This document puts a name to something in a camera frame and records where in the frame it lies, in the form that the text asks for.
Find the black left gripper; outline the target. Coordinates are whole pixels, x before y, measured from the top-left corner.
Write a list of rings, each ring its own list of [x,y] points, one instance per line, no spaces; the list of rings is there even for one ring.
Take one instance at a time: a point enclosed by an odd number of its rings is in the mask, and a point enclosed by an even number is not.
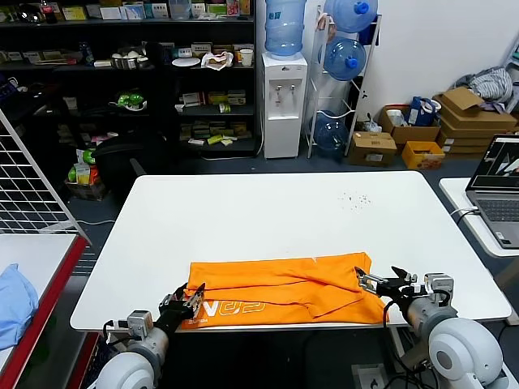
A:
[[[159,318],[155,327],[163,332],[176,332],[182,321],[195,318],[204,301],[205,283],[202,283],[193,295],[185,300],[187,284],[178,287],[173,293],[167,294],[159,304]]]

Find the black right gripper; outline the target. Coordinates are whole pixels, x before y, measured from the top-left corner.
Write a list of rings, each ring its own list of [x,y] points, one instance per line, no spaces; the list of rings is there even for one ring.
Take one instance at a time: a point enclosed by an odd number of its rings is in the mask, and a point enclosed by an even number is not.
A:
[[[397,277],[384,280],[382,277],[366,273],[360,267],[355,267],[358,285],[367,292],[376,292],[380,285],[380,295],[390,297],[394,301],[411,302],[427,295],[425,285],[418,282],[416,274],[395,266],[391,268]]]

